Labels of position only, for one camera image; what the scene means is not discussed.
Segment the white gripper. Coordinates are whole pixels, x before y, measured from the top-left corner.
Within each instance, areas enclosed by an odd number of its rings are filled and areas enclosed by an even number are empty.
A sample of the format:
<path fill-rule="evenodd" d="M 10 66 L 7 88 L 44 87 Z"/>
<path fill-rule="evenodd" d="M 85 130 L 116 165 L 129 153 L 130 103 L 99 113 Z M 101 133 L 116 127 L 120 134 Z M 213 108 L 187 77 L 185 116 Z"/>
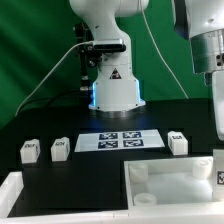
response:
<path fill-rule="evenodd" d="M 224 141 L 224 70 L 212 74 L 212 93 L 218 138 Z"/>

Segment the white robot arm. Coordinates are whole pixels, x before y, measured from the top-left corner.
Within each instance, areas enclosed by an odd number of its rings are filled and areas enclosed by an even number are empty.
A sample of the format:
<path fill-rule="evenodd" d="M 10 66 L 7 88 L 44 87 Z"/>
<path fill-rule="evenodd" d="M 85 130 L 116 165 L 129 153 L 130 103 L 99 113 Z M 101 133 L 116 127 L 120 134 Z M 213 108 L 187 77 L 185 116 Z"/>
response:
<path fill-rule="evenodd" d="M 125 114 L 141 108 L 132 73 L 131 39 L 115 19 L 143 13 L 149 0 L 69 0 L 93 35 L 99 54 L 98 77 L 89 108 Z M 193 69 L 211 79 L 216 130 L 224 141 L 224 0 L 171 0 L 175 31 L 190 41 Z"/>

